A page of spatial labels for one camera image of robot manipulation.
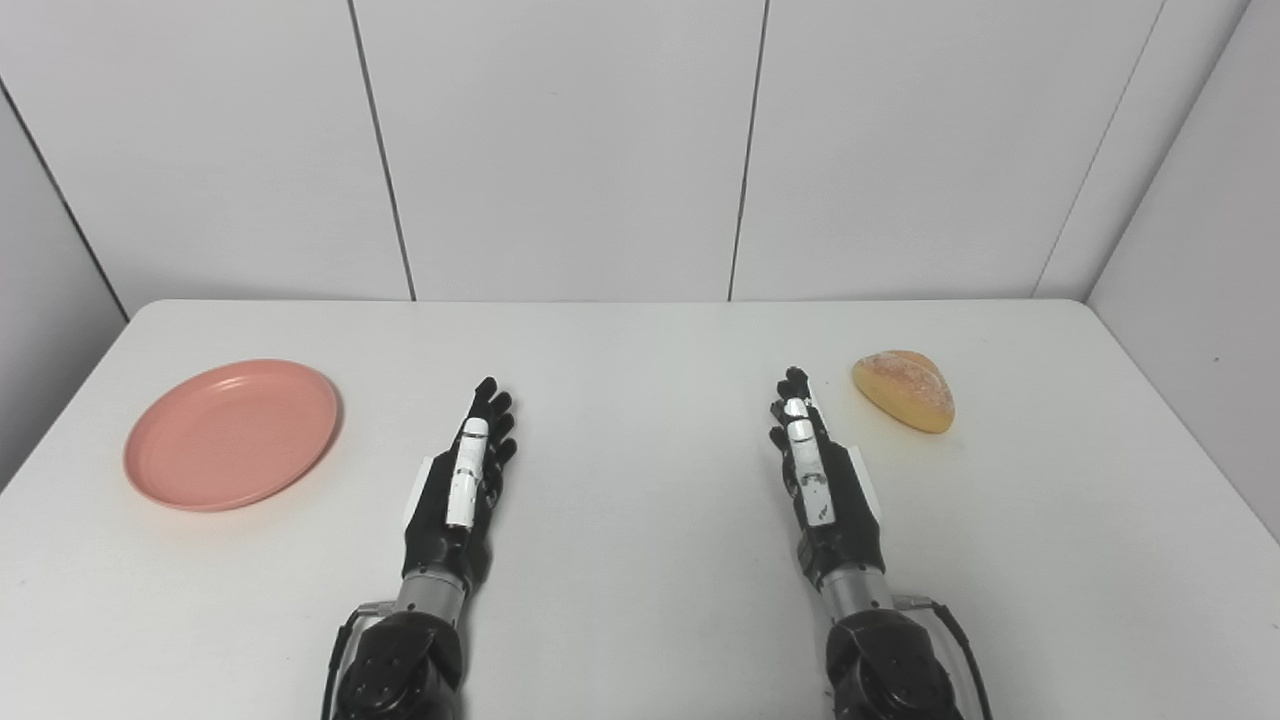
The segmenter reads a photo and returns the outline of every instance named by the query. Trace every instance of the robotic arm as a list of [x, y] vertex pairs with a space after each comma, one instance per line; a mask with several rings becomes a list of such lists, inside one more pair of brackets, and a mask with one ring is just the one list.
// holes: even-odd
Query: robotic arm
[[796, 555], [833, 623], [827, 678], [837, 720], [964, 720], [928, 630], [900, 611], [919, 607], [933, 609], [956, 635], [991, 720], [977, 662], [950, 611], [890, 594], [874, 491], [828, 437], [804, 370], [787, 370], [771, 410], [778, 427], [769, 439], [782, 451], [782, 479], [800, 523]]
[[[394, 602], [365, 603], [338, 630], [323, 720], [452, 720], [462, 684], [457, 624], [489, 573], [489, 520], [502, 497], [502, 469], [516, 454], [511, 395], [485, 378], [452, 447], [431, 462], [404, 528], [404, 565]], [[361, 633], [334, 691], [356, 623]]]

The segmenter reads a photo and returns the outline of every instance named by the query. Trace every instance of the pink plate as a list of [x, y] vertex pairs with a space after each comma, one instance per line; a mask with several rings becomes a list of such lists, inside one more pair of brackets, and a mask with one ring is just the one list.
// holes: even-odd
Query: pink plate
[[142, 495], [183, 510], [230, 510], [301, 478], [338, 425], [324, 375], [287, 360], [246, 360], [201, 373], [156, 400], [124, 446]]

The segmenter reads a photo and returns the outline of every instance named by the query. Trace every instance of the white wall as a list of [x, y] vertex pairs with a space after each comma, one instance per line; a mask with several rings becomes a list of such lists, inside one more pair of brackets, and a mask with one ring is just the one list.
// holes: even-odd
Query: white wall
[[0, 0], [0, 73], [131, 310], [406, 265], [428, 300], [1083, 297], [1245, 1]]
[[0, 74], [132, 313], [407, 299], [340, 0], [0, 0]]
[[428, 300], [724, 300], [763, 0], [360, 0]]
[[0, 97], [0, 488], [124, 327]]
[[1280, 536], [1276, 37], [1252, 3], [1089, 304]]
[[[1107, 209], [1059, 234], [1091, 167], [1140, 193], [1239, 5], [774, 0], [735, 297], [1028, 297], [1055, 245], [1083, 297]], [[1100, 149], [1114, 114], [1153, 147]]]

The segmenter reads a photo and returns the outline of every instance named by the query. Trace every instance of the white table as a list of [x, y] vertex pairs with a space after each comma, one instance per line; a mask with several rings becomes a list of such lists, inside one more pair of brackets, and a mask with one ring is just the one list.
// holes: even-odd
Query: white table
[[[887, 348], [943, 369], [950, 433], [851, 387]], [[259, 356], [342, 393], [320, 465], [230, 512], [137, 495], [146, 406]], [[765, 438], [788, 364], [863, 448], [891, 585], [951, 605], [998, 717], [1280, 715], [1280, 547], [1065, 301], [151, 305], [0, 495], [0, 715], [317, 717], [335, 626], [397, 589], [419, 462], [492, 373], [521, 451], [466, 623], [468, 719], [827, 720], [827, 621]]]

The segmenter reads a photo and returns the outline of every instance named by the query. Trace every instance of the bread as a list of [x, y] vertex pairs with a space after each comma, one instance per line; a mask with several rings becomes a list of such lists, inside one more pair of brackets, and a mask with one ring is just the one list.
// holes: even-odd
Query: bread
[[854, 364], [854, 384], [902, 423], [927, 433], [945, 433], [955, 420], [951, 388], [932, 360], [909, 350], [868, 355]]

